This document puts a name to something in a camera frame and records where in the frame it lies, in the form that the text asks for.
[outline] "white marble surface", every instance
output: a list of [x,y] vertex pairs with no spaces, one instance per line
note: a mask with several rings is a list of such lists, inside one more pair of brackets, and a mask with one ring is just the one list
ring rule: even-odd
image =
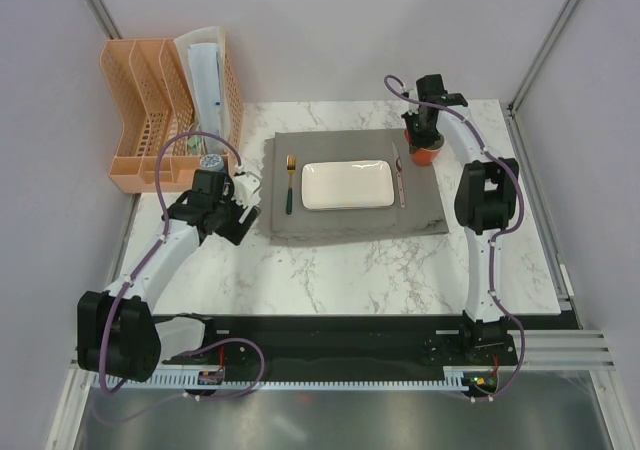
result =
[[[498,102],[469,103],[487,141],[512,156]],[[264,140],[276,132],[398,128],[404,108],[401,102],[248,104],[240,151],[261,168]],[[274,245],[255,227],[240,247],[214,235],[177,271],[155,313],[460,314],[468,256],[453,200],[462,166],[449,146],[434,165],[449,234],[315,248]],[[166,195],[169,202],[175,196]],[[150,241],[160,213],[156,195],[142,195],[125,268]],[[559,313],[528,203],[523,227],[504,239],[502,269],[503,301],[512,312]]]

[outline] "robotic arm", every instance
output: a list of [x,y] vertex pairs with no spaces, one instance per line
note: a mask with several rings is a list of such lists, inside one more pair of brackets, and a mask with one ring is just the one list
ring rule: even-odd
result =
[[[239,245],[260,214],[250,201],[259,188],[248,173],[229,177],[223,172],[196,170],[191,190],[169,207],[169,232],[162,223],[147,250],[104,292],[86,292],[78,302],[78,364],[98,371],[102,336],[116,295],[129,283],[118,307],[106,350],[106,373],[128,380],[145,381],[158,362],[202,344],[204,323],[176,317],[155,324],[153,309],[176,270],[207,238],[216,233]],[[162,245],[131,280],[134,269]]]
[[[416,82],[416,90],[404,97],[429,102],[435,107],[447,107],[464,120],[438,108],[410,104],[402,115],[408,135],[410,151],[428,148],[444,135],[458,161],[464,167],[456,194],[454,209],[458,223],[464,227],[469,248],[469,294],[463,312],[462,335],[465,347],[504,344],[509,338],[504,312],[495,304],[490,293],[490,272],[496,276],[493,289],[499,298],[502,245],[497,243],[491,260],[494,236],[507,228],[516,209],[516,190],[504,168],[485,155],[479,141],[485,141],[478,131],[474,136],[465,121],[471,121],[467,101],[459,94],[444,88],[441,75],[427,75]],[[515,159],[500,158],[518,176]]]

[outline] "gray cloth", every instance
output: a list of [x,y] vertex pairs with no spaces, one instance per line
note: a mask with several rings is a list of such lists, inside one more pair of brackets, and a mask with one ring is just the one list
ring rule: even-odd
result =
[[[400,208],[393,174],[395,201],[388,208],[310,211],[302,204],[302,167],[307,163],[384,160],[395,168],[391,142],[400,152],[406,207]],[[285,213],[289,175],[287,155],[296,156],[293,212]],[[299,241],[338,237],[356,239],[428,235],[449,231],[432,166],[411,163],[401,129],[277,133],[265,143],[261,190],[261,230]]]

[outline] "white plate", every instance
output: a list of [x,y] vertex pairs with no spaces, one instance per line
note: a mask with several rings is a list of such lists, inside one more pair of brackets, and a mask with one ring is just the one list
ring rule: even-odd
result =
[[302,204],[309,210],[393,205],[391,168],[383,160],[308,163],[302,168]]

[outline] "gray wall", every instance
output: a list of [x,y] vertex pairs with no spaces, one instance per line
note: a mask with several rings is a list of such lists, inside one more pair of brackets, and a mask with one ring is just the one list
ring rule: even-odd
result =
[[586,324],[640,416],[640,0],[584,0],[522,108]]
[[246,101],[389,99],[443,73],[510,99],[564,0],[104,0],[125,37],[228,29]]
[[0,448],[46,441],[75,305],[104,288],[127,197],[107,177],[120,121],[83,0],[0,0]]

